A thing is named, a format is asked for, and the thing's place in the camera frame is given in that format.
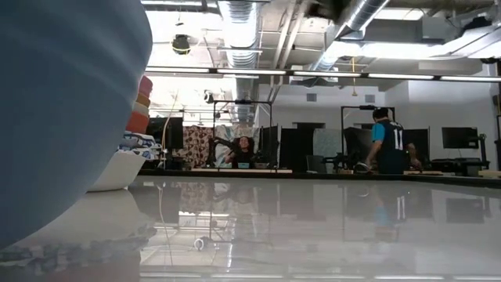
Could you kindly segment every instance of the blue jersey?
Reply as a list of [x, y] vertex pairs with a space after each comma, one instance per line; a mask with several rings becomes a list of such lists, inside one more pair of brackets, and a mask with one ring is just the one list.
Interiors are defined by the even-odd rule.
[[373, 142], [382, 141], [377, 152], [378, 171], [381, 174], [403, 174], [406, 167], [404, 128], [398, 122], [383, 120], [373, 126]]

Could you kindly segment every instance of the exposed ductwork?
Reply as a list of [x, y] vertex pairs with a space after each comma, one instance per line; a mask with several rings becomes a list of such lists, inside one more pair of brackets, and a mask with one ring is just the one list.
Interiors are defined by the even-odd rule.
[[142, 0], [141, 3], [146, 11], [219, 14], [215, 0]]
[[[223, 17], [225, 45], [230, 67], [252, 69], [258, 65], [258, 53], [255, 50], [258, 44], [258, 16], [260, 4], [256, 2], [219, 1], [219, 10]], [[256, 100], [258, 86], [256, 79], [236, 78], [235, 99]], [[239, 122], [252, 122], [249, 114], [254, 112], [253, 107], [237, 107]]]
[[360, 31], [367, 27], [373, 18], [388, 4], [390, 0], [351, 0], [339, 20], [339, 24], [331, 28], [336, 28], [334, 41], [325, 52], [319, 57], [316, 63], [310, 67], [311, 71], [329, 71], [341, 54], [338, 53], [339, 44], [342, 42], [336, 39], [343, 37], [353, 31]]

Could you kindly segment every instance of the white wall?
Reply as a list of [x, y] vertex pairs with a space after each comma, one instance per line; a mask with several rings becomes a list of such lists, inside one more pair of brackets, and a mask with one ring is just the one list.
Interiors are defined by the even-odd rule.
[[[489, 76], [489, 69], [476, 75]], [[487, 135], [487, 158], [497, 168], [496, 108], [491, 94], [496, 84], [470, 82], [407, 81], [386, 93], [388, 106], [396, 106], [396, 119], [405, 128], [430, 127], [430, 156], [480, 157], [480, 150], [447, 150], [442, 145], [442, 127], [477, 127]]]
[[[325, 123], [326, 128], [341, 128], [341, 106], [366, 105], [365, 95], [376, 95], [377, 106], [384, 106], [384, 92], [379, 92], [377, 87], [357, 87], [357, 96], [353, 96], [353, 88], [348, 86], [343, 89], [338, 87], [314, 87], [307, 89], [303, 86], [284, 85], [279, 91], [273, 104], [273, 125], [284, 128], [293, 128], [296, 122]], [[260, 85], [260, 100], [266, 100], [269, 85]], [[317, 102], [306, 102], [306, 93], [316, 93]], [[345, 110], [345, 128], [354, 123], [372, 122], [371, 111]], [[269, 126], [269, 116], [260, 109], [257, 121], [259, 126]]]

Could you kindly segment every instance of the chair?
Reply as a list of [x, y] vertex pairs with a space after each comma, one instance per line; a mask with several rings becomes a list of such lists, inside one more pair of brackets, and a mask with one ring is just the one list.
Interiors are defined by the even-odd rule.
[[326, 164], [323, 162], [323, 156], [308, 155], [306, 163], [309, 173], [327, 173]]

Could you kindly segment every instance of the shiny floor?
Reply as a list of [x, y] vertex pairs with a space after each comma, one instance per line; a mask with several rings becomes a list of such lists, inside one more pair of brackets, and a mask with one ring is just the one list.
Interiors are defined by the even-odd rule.
[[0, 281], [501, 281], [500, 198], [417, 182], [139, 176], [0, 252]]

